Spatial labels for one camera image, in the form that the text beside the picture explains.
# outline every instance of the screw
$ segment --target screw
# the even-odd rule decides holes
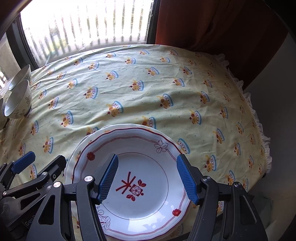
[[[85,180],[86,182],[90,182],[90,181],[92,180],[92,176],[86,176],[86,177],[84,178],[84,180]]]
[[[55,182],[55,183],[54,183],[54,187],[55,187],[55,188],[58,188],[60,185],[61,185],[60,182]]]
[[[241,184],[239,182],[234,182],[234,185],[237,187],[237,188],[240,188]]]
[[[211,180],[211,178],[209,176],[203,176],[202,179],[205,181],[205,182],[209,182]]]

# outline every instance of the red curtain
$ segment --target red curtain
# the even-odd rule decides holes
[[[246,87],[287,33],[262,0],[161,0],[156,44],[224,53],[231,72]]]

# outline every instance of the red square with white flower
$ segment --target red square with white flower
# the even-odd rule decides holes
[[[143,189],[140,188],[139,186],[137,186],[136,184],[134,184],[130,190],[129,190],[132,194],[136,195],[136,196],[140,196],[140,194],[142,193]]]

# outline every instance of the plate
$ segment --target plate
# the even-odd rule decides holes
[[[190,204],[176,167],[182,153],[178,144],[150,127],[107,126],[77,147],[65,171],[66,184],[92,175],[111,153],[119,157],[118,170],[108,197],[96,207],[104,233],[150,240],[172,232]]]

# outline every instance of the red flower motif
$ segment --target red flower motif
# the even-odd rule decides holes
[[[133,202],[136,200],[136,198],[131,194],[127,195],[126,198],[130,198]]]
[[[92,153],[92,152],[89,152],[87,155],[87,158],[88,158],[88,160],[94,160],[94,158],[95,158],[95,155]]]
[[[143,183],[141,179],[138,181],[138,184],[140,187],[146,187],[146,183]]]
[[[172,213],[173,213],[174,216],[178,217],[180,215],[180,213],[181,213],[181,210],[175,209],[175,210],[172,211]]]

